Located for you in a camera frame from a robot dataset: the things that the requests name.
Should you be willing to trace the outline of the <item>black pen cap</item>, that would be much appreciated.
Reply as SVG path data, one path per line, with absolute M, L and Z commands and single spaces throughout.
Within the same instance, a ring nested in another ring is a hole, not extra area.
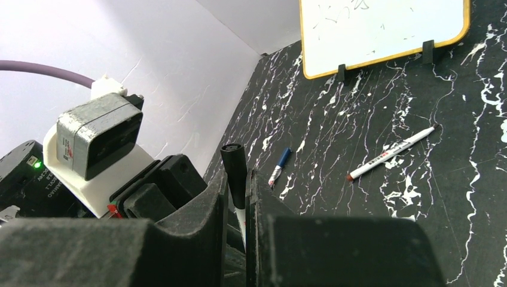
M 221 147 L 220 153 L 233 205 L 237 209 L 245 209 L 246 177 L 248 174 L 245 149 L 239 143 L 230 143 Z

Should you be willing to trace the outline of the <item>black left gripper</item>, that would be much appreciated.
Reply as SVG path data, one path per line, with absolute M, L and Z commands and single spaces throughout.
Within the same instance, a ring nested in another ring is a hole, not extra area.
M 110 218 L 147 218 L 159 221 L 175 212 L 207 187 L 183 154 L 153 161 L 109 197 Z

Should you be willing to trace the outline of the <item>white pen green tip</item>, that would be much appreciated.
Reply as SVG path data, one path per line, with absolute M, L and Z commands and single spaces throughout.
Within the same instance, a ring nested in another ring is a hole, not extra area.
M 235 214 L 239 223 L 243 247 L 246 250 L 246 211 L 244 209 L 235 208 Z

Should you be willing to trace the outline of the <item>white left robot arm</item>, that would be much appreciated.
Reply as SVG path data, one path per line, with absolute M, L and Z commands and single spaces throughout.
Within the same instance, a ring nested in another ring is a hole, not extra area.
M 106 203 L 108 218 L 159 221 L 207 188 L 183 154 L 155 160 Z M 26 141 L 1 158 L 1 223 L 13 218 L 92 218 L 42 162 L 42 145 Z

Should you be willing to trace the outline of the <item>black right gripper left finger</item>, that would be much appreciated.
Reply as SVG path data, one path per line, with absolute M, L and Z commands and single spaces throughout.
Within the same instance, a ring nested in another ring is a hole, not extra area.
M 148 219 L 18 218 L 1 228 L 2 286 L 222 286 L 227 176 Z

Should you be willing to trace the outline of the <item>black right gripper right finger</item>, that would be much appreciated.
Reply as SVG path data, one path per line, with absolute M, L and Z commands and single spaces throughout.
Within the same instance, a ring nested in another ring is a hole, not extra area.
M 444 286 L 430 240 L 399 218 L 297 215 L 251 170 L 248 286 Z

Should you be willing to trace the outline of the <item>white pen blue cap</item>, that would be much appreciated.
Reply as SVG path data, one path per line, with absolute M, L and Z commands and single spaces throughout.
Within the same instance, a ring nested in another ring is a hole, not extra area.
M 288 158 L 290 157 L 292 151 L 290 148 L 285 148 L 281 157 L 279 158 L 279 161 L 277 162 L 273 172 L 271 173 L 271 176 L 268 180 L 268 185 L 270 188 L 273 188 L 275 185 L 275 182 L 277 181 L 278 177 L 280 176 L 286 162 L 288 161 Z

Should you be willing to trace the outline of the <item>white pen red tip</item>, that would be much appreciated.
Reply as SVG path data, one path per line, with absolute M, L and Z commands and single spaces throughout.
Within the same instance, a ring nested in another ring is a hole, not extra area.
M 364 173 L 369 172 L 371 169 L 377 167 L 379 164 L 384 163 L 385 161 L 391 159 L 392 157 L 398 155 L 400 152 L 405 151 L 409 147 L 416 144 L 418 141 L 422 140 L 426 136 L 430 135 L 439 127 L 439 124 L 434 124 L 427 129 L 424 129 L 411 137 L 402 140 L 400 143 L 397 143 L 390 149 L 383 151 L 381 154 L 368 161 L 364 165 L 358 167 L 357 169 L 351 171 L 346 179 L 350 182 L 353 182 L 355 179 L 362 176 Z

